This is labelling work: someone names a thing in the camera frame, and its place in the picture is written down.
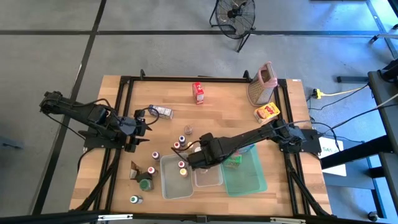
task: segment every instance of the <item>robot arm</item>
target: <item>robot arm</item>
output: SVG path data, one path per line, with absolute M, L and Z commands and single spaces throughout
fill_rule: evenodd
M 214 138 L 211 133 L 207 133 L 200 137 L 201 151 L 190 154 L 188 163 L 192 169 L 208 169 L 225 161 L 239 148 L 262 140 L 272 140 L 284 152 L 296 153 L 300 152 L 305 137 L 298 127 L 292 128 L 284 120 L 272 121 L 231 138 Z
M 79 131 L 85 137 L 85 147 L 124 148 L 125 151 L 134 152 L 136 145 L 147 139 L 139 139 L 136 136 L 144 136 L 146 130 L 151 130 L 145 123 L 144 110 L 137 110 L 134 119 L 119 117 L 109 105 L 97 105 L 95 102 L 83 104 L 65 98 L 58 91 L 46 92 L 40 103 L 40 111 L 46 115 L 64 114 L 87 126 L 87 131 Z M 131 145 L 126 145 L 126 138 L 133 138 Z

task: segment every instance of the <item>wooden tabletop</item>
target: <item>wooden tabletop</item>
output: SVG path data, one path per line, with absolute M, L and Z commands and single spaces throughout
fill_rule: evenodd
M 114 105 L 118 93 L 120 76 L 104 76 L 98 98 L 107 98 Z M 246 96 L 245 83 L 202 83 L 205 91 L 205 102 L 196 105 L 192 96 L 192 84 L 189 82 L 144 82 L 135 81 L 129 115 L 134 110 L 147 107 L 149 104 L 173 109 L 173 119 L 159 119 L 144 136 L 150 139 L 137 146 L 135 153 L 122 152 L 118 175 L 112 201 L 112 212 L 131 213 L 174 213 L 174 214 L 207 214 L 207 215 L 281 215 L 291 216 L 292 209 L 287 185 L 286 169 L 283 154 L 272 141 L 257 143 L 257 151 L 266 178 L 268 189 L 265 192 L 229 197 L 224 184 L 212 187 L 196 187 L 189 198 L 165 200 L 162 196 L 160 176 L 154 177 L 155 189 L 143 192 L 135 180 L 129 179 L 131 161 L 139 167 L 159 168 L 152 158 L 153 151 L 162 156 L 173 154 L 170 147 L 183 134 L 183 128 L 189 124 L 193 133 L 187 136 L 188 141 L 197 140 L 205 133 L 214 137 L 235 136 L 258 128 L 261 125 L 255 120 L 253 111 Z M 287 80 L 290 105 L 294 121 L 308 120 L 302 82 Z M 280 108 L 285 119 L 285 108 Z M 154 119 L 146 116 L 147 122 Z M 311 128 L 310 123 L 299 123 L 301 128 Z M 70 208 L 76 208 L 93 190 L 98 182 L 104 149 L 95 149 L 82 160 L 80 171 L 73 191 Z M 331 213 L 325 181 L 323 180 L 320 162 L 311 154 L 301 153 L 305 183 L 309 191 L 324 210 Z M 100 208 L 104 208 L 108 184 L 103 191 Z M 141 195 L 142 204 L 132 204 L 132 195 Z M 303 213 L 300 191 L 296 186 L 297 204 Z

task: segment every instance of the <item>black fan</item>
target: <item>black fan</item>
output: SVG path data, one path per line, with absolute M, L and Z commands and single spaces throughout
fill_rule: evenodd
M 256 3 L 254 0 L 217 0 L 209 23 L 217 26 L 222 33 L 232 39 L 242 39 L 238 52 L 248 40 L 256 18 Z M 217 25 L 211 23 L 211 18 L 216 13 Z

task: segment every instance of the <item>concrete floor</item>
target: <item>concrete floor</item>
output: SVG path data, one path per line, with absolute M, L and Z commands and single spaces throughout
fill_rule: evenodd
M 397 19 L 387 1 L 372 3 L 389 30 Z M 1 1 L 0 30 L 90 30 L 99 4 L 100 0 Z M 99 29 L 210 30 L 208 18 L 213 4 L 211 0 L 108 1 Z M 257 1 L 256 12 L 257 30 L 378 30 L 362 1 Z M 69 95 L 87 40 L 87 36 L 0 35 L 0 136 L 24 143 L 21 150 L 1 149 L 0 217 L 29 212 L 58 128 L 39 113 L 38 104 L 45 91 L 58 90 Z M 233 50 L 238 42 L 223 35 L 97 36 L 78 101 L 97 97 L 103 75 L 138 75 L 144 69 L 147 75 L 241 77 L 243 71 L 249 70 L 253 76 L 266 61 L 273 63 L 278 77 L 302 79 L 308 94 L 312 88 L 325 93 L 349 90 L 361 85 L 337 84 L 335 77 L 365 76 L 393 59 L 383 40 L 372 45 L 368 40 L 252 36 L 237 54 Z M 337 98 L 313 100 L 312 106 L 320 108 Z M 311 114 L 317 121 L 333 125 L 372 107 L 374 100 L 367 89 L 338 103 L 335 109 Z M 374 129 L 368 128 L 369 122 Z M 85 129 L 76 122 L 70 126 Z M 378 113 L 373 112 L 336 129 L 336 133 L 366 141 L 383 135 L 384 128 Z M 44 213 L 68 210 L 82 144 L 80 138 L 67 133 Z M 370 190 L 328 187 L 328 193 L 333 213 L 339 217 L 366 220 L 364 214 L 374 210 Z M 349 193 L 354 196 L 348 199 Z M 397 220 L 392 213 L 383 221 Z

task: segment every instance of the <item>small juice box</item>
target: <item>small juice box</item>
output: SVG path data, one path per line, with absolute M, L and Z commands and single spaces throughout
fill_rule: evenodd
M 268 123 L 270 120 L 274 119 L 280 113 L 278 107 L 275 103 L 270 102 L 256 110 L 254 110 L 254 117 L 260 124 Z
M 192 94 L 193 98 L 195 99 L 196 104 L 203 103 L 203 99 L 205 97 L 205 92 L 201 86 L 200 82 L 196 82 L 192 84 Z

